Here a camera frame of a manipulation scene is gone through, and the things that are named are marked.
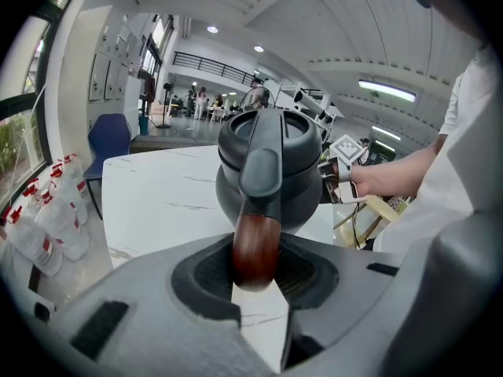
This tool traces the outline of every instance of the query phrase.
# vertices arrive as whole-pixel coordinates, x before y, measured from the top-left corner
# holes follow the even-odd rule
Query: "kettle handle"
[[[246,290],[266,288],[279,260],[283,124],[281,112],[257,113],[240,173],[243,203],[234,233],[233,267],[234,282]]]
[[[267,207],[280,197],[282,181],[282,115],[274,110],[262,110],[257,114],[240,173],[240,194],[244,201]]]

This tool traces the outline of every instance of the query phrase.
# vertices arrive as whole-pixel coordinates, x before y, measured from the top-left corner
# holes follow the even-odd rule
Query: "ceiling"
[[[442,125],[455,78],[477,44],[415,0],[138,0],[141,11],[214,24],[219,40],[250,53],[281,74],[326,91],[348,118],[379,125],[407,154],[430,144]],[[409,90],[415,103],[374,97],[368,79]]]

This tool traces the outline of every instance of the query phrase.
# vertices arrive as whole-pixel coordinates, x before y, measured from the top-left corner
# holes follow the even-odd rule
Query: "kettle lid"
[[[280,109],[283,134],[283,177],[298,174],[318,162],[321,157],[321,135],[315,124],[304,115]],[[259,111],[249,111],[226,122],[218,135],[218,152],[227,165],[242,170],[250,138]]]

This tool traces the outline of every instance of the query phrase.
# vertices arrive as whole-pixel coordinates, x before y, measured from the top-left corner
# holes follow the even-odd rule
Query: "blue chair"
[[[96,158],[84,172],[84,180],[86,180],[87,189],[100,219],[103,219],[103,216],[97,206],[90,183],[92,181],[101,183],[103,162],[106,159],[129,155],[130,136],[126,117],[122,114],[101,115],[87,136]]]

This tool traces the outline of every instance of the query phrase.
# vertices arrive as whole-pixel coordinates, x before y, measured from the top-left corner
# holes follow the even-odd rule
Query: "white cabinet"
[[[116,50],[117,35],[120,32],[122,20],[113,11],[108,11],[100,36],[97,40],[96,50],[106,56],[113,56]]]
[[[89,100],[99,101],[105,95],[105,83],[110,59],[103,53],[96,52],[94,55],[93,70],[89,82]]]
[[[105,87],[105,99],[115,99],[118,93],[119,81],[119,62],[115,60],[110,61],[108,66],[107,83]]]
[[[137,41],[136,36],[134,35],[133,32],[131,32],[127,37],[126,49],[124,50],[124,55],[122,59],[122,64],[128,67],[131,63],[131,60],[133,59],[133,52],[136,46],[136,41]]]
[[[119,74],[117,79],[117,91],[116,99],[123,99],[124,92],[126,91],[127,84],[127,74],[129,73],[129,68],[123,65],[119,66]]]
[[[140,97],[141,80],[127,76],[126,93],[123,100],[123,113],[131,131],[131,140],[140,134],[138,123],[138,100]]]

